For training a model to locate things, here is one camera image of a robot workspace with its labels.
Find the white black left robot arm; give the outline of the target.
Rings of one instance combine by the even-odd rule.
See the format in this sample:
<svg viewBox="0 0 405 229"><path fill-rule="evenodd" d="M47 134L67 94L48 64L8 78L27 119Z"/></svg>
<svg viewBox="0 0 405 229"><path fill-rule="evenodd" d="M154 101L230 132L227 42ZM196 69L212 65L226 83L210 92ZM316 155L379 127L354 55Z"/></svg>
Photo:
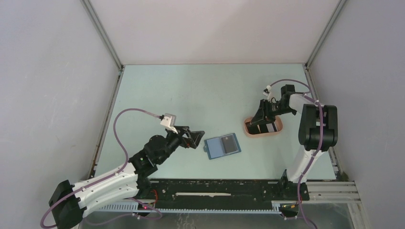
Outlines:
<svg viewBox="0 0 405 229"><path fill-rule="evenodd" d="M89 180L58 184L49 205L58 229L71 229L95 210L126 198L147 198L152 190L149 176L178 148L196 149L205 132L176 126L176 132L154 135L143 149L124 164Z"/></svg>

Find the blue card holder wallet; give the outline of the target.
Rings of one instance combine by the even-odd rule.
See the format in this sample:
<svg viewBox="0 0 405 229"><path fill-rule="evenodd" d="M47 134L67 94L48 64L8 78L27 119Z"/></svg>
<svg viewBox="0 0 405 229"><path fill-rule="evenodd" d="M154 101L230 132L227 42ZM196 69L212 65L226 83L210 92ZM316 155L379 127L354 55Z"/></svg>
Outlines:
<svg viewBox="0 0 405 229"><path fill-rule="evenodd" d="M237 147L238 147L238 151L236 151L234 153L231 153L231 154L226 154L224 152L224 148L223 148L221 138L223 136L227 136L227 135L234 135L234 138L235 138L235 141L236 141L236 144L237 144ZM237 140L236 134L232 133L232 134L227 134L227 135L223 135L223 136L214 137L214 138L204 140L203 149L204 149L204 152L207 153L208 158L210 160L221 158L221 157L224 157L224 156L230 156L232 154L240 153L242 151L241 147L239 145L239 142Z"/></svg>

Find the pink oval tray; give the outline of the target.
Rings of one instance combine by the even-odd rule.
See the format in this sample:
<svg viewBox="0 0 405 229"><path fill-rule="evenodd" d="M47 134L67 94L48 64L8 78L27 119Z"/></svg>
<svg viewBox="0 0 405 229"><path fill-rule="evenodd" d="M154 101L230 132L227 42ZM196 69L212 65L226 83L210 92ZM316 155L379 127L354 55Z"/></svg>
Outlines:
<svg viewBox="0 0 405 229"><path fill-rule="evenodd" d="M273 132L273 133L265 133L265 134L258 134L258 135L251 135L247 131L246 123L249 123L251 121L252 117L248 117L244 120L244 132L245 134L250 137L250 138L259 138L259 137L268 137L268 136L274 136L278 135L281 133L283 130L283 123L281 121L281 118L279 116L276 116L276 120L273 122L277 125L278 132Z"/></svg>

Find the aluminium frame rail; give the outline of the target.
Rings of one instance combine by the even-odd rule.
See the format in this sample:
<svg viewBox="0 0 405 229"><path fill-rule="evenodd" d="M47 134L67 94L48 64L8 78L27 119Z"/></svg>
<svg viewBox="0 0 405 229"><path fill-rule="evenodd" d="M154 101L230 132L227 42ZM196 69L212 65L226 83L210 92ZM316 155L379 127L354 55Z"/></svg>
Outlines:
<svg viewBox="0 0 405 229"><path fill-rule="evenodd" d="M251 201L281 202L306 201L315 203L359 203L360 195L353 182L252 180L252 179L154 179L145 187L124 182L121 185L94 185L80 187L75 184L73 199L81 206L99 203L102 197L109 202L126 198L153 199L178 203L178 197L246 198Z"/></svg>

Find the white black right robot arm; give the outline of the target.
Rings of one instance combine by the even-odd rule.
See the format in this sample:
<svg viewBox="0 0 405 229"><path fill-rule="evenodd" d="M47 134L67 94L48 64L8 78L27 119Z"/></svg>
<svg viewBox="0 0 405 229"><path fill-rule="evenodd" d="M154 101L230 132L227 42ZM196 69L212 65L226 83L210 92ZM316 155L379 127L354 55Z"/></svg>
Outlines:
<svg viewBox="0 0 405 229"><path fill-rule="evenodd" d="M291 199L297 193L296 185L307 181L308 172L318 158L338 141L338 109L310 98L307 93L297 92L295 86L281 87L281 98L276 100L271 86L264 90L265 99L259 102L255 115L245 120L248 135L264 135L277 132L276 119L284 114L300 114L298 142L300 144L293 164L285 170L287 181L278 185L278 194Z"/></svg>

